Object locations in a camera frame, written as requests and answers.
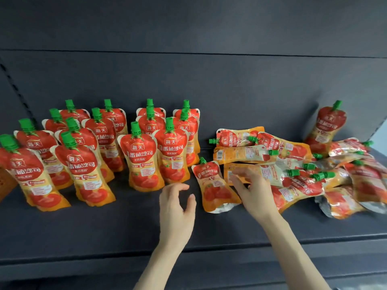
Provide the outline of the dark grey shelf unit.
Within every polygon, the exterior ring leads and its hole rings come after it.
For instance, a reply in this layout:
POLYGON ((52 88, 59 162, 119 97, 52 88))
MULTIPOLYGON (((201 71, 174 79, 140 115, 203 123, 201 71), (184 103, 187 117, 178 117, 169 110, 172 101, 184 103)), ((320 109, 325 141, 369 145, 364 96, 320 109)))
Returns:
MULTIPOLYGON (((152 98, 201 111, 202 154, 219 128, 299 141, 319 104, 342 101, 339 139, 387 117, 387 0, 0 0, 0 134, 66 99, 130 121, 152 98)), ((81 276, 135 283, 158 240, 158 193, 112 182, 117 201, 53 213, 17 188, 0 203, 0 281, 81 276)))

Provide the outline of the pile of loose sauce pouches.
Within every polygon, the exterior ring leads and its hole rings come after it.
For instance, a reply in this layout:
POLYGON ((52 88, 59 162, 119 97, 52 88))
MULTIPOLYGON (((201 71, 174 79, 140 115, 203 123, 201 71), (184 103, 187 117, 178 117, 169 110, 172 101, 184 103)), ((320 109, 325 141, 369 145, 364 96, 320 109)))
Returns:
POLYGON ((200 158, 191 167, 206 212, 221 213, 241 204, 231 186, 237 169, 251 169, 269 180, 280 213, 296 202, 314 198, 323 213, 345 219, 361 211, 387 214, 387 167, 370 155, 372 141, 334 141, 345 125, 342 101, 324 106, 303 142, 292 142, 259 126, 220 128, 209 143, 213 160, 200 158))

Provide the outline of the group of upright sauce pouches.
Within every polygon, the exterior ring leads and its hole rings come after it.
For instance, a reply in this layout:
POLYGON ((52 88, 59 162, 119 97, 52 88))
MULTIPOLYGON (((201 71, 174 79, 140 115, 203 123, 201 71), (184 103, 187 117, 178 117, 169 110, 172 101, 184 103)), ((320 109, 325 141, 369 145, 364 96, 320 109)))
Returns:
POLYGON ((27 203, 43 212, 69 208, 60 190, 74 186, 76 197, 91 207, 116 201, 107 181, 114 179, 96 147, 79 143, 70 130, 37 130, 28 118, 21 130, 0 135, 0 167, 20 186, 27 203))

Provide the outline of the person's right forearm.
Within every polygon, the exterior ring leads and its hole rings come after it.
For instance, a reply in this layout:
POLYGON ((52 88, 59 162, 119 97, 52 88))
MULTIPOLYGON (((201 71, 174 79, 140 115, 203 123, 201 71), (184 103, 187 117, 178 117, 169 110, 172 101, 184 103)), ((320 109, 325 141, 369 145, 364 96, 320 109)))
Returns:
POLYGON ((260 222, 283 271, 289 290, 331 290, 280 214, 260 222))

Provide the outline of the person's left hand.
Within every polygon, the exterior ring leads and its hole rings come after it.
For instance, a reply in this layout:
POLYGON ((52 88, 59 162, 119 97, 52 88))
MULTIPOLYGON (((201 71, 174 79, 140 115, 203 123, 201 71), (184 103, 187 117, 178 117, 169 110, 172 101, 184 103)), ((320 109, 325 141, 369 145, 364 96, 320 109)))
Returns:
POLYGON ((189 185, 174 183, 165 186, 159 196, 160 205, 160 241, 187 240, 191 237, 196 216, 185 216, 179 193, 189 189, 189 185))

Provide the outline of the person's right hand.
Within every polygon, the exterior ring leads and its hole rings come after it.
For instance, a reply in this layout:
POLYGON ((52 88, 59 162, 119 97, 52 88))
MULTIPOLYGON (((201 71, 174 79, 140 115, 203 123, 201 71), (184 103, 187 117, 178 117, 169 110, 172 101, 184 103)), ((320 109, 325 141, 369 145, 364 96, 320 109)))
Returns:
POLYGON ((250 168, 237 168, 233 175, 236 175, 249 189, 249 200, 242 203, 260 225, 264 226, 281 218, 267 179, 250 168))

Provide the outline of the person's left forearm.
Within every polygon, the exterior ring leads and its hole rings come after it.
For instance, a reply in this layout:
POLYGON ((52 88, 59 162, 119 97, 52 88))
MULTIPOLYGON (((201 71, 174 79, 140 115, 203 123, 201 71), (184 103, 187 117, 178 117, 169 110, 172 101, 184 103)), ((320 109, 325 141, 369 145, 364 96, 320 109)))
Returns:
POLYGON ((133 290, 165 290, 176 261, 187 240, 161 240, 133 290))

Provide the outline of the orange-brown carton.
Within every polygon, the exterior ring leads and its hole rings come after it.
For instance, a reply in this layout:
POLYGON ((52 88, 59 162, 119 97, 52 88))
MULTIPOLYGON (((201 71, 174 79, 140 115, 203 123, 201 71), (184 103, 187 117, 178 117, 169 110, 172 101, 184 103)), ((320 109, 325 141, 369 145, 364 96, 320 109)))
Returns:
POLYGON ((0 167, 0 203, 14 188, 17 187, 17 185, 17 181, 12 175, 7 170, 0 167))

